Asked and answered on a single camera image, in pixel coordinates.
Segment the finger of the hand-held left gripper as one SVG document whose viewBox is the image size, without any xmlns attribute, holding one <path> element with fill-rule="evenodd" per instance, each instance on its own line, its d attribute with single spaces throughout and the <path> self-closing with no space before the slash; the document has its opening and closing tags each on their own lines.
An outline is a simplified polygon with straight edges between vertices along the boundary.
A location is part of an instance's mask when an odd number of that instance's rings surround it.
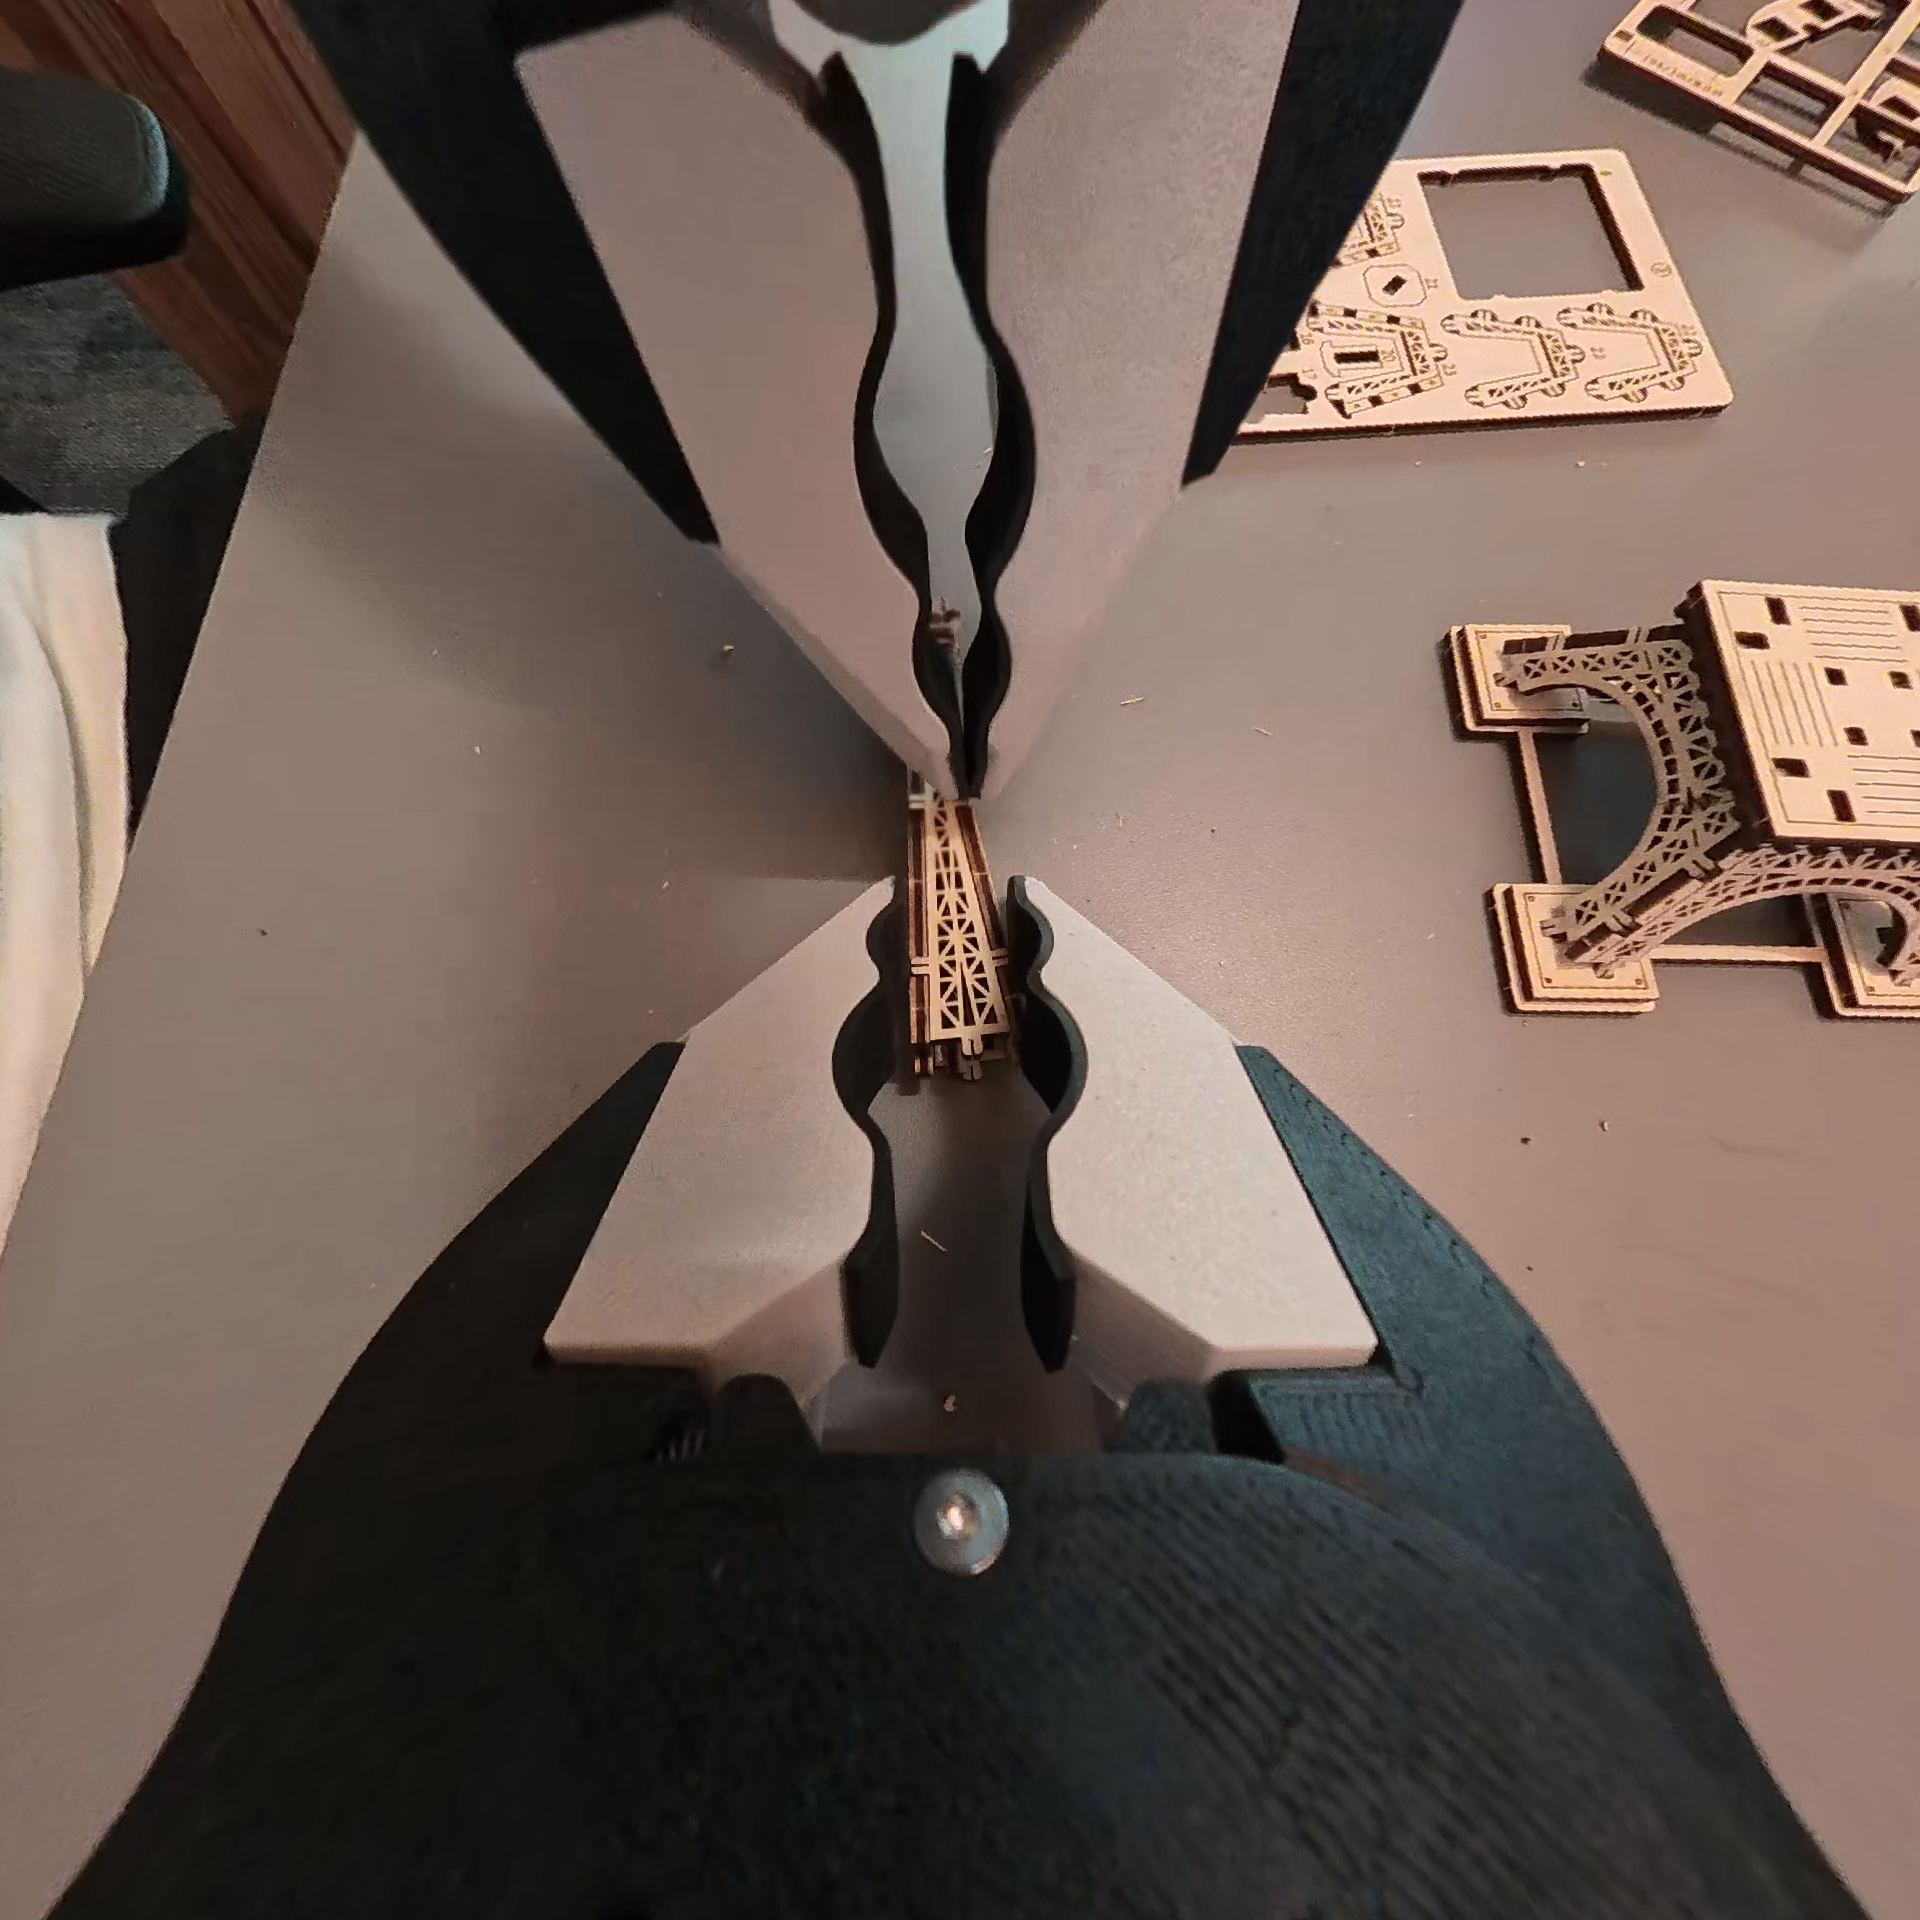
<svg viewBox="0 0 1920 1920">
<path fill-rule="evenodd" d="M 950 795 L 948 728 L 914 661 L 926 564 L 887 556 L 857 480 L 880 308 L 854 176 L 793 84 L 674 9 L 517 69 L 721 563 Z"/>
<path fill-rule="evenodd" d="M 956 99 L 997 442 L 966 517 L 966 784 L 1002 793 L 1176 498 L 1301 6 L 1015 5 Z"/>
</svg>

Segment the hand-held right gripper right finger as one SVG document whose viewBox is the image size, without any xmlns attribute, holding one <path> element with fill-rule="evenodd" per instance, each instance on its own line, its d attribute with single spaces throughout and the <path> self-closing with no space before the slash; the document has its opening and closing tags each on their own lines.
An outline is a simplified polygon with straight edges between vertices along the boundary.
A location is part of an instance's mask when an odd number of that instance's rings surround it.
<svg viewBox="0 0 1920 1920">
<path fill-rule="evenodd" d="M 1378 1330 L 1231 1033 L 1045 883 L 1015 878 L 1021 1313 L 1048 1374 L 1349 1374 Z"/>
</svg>

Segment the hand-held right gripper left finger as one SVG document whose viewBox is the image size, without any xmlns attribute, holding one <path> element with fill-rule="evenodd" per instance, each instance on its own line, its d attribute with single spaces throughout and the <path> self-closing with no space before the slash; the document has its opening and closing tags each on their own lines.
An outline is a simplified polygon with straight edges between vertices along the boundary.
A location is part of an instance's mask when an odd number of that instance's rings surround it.
<svg viewBox="0 0 1920 1920">
<path fill-rule="evenodd" d="M 780 1380 L 808 1408 L 895 1325 L 905 905 L 874 883 L 682 1038 L 544 1333 L 557 1363 Z"/>
</svg>

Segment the wooden tower model spire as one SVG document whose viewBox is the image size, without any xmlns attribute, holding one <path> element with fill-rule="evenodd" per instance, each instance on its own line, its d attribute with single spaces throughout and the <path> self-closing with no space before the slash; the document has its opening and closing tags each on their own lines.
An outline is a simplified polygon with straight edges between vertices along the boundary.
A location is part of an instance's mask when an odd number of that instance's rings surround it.
<svg viewBox="0 0 1920 1920">
<path fill-rule="evenodd" d="M 1000 894 L 969 801 L 911 772 L 905 804 L 908 1061 L 970 1083 L 1018 1053 Z"/>
</svg>

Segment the grey desk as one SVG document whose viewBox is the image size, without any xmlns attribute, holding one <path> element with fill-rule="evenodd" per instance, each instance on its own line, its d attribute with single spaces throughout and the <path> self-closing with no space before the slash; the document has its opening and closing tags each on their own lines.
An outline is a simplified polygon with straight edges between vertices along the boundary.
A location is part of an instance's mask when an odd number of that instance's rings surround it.
<svg viewBox="0 0 1920 1920">
<path fill-rule="evenodd" d="M 1719 422 L 1233 453 L 991 827 L 1285 1065 L 1365 1246 L 1489 1265 L 1744 1729 L 1914 1916 L 1914 1030 L 1496 1005 L 1470 612 L 1914 566 L 1914 213 L 1628 115 Z M 671 1022 L 881 865 L 880 757 L 350 160 L 5 1261 L 5 1916 L 1653 1916 L 1695 1789 L 1492 1507 L 1255 1456 L 648 1459 L 532 1308 Z"/>
</svg>

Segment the wooden sheet with square hole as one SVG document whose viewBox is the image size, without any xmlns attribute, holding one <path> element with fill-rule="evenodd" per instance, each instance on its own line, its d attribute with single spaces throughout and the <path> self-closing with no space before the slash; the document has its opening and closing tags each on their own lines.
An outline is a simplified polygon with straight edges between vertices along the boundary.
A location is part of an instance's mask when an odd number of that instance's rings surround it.
<svg viewBox="0 0 1920 1920">
<path fill-rule="evenodd" d="M 1560 180 L 1594 214 L 1620 284 L 1463 294 L 1428 194 Z M 1714 416 L 1732 401 L 1620 150 L 1391 160 L 1237 443 Z"/>
</svg>

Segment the wooden lattice parts sheet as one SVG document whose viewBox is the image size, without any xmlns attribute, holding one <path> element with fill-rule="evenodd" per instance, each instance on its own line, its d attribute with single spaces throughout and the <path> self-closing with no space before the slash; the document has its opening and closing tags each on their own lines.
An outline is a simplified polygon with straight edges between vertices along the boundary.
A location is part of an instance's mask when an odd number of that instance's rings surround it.
<svg viewBox="0 0 1920 1920">
<path fill-rule="evenodd" d="M 1914 3 L 1636 3 L 1599 60 L 1792 168 L 1914 198 Z"/>
</svg>

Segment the person's clothing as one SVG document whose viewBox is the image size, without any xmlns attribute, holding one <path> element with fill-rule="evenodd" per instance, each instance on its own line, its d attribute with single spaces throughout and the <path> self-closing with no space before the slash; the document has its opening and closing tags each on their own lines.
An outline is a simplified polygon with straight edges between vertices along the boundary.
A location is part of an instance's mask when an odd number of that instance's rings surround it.
<svg viewBox="0 0 1920 1920">
<path fill-rule="evenodd" d="M 128 860 L 128 635 L 105 517 L 2 517 L 2 1227 Z"/>
</svg>

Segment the wooden tower model base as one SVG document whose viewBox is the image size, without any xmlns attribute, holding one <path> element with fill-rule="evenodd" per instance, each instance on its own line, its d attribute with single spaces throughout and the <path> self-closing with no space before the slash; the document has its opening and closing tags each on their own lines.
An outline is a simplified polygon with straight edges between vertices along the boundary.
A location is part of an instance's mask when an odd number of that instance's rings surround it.
<svg viewBox="0 0 1920 1920">
<path fill-rule="evenodd" d="M 1914 593 L 1695 584 L 1622 632 L 1463 625 L 1465 736 L 1514 757 L 1534 876 L 1489 889 L 1505 1005 L 1636 1018 L 1658 965 L 1817 971 L 1836 1019 L 1918 1019 Z M 1648 820 L 1594 880 L 1562 868 L 1543 740 L 1628 723 Z"/>
</svg>

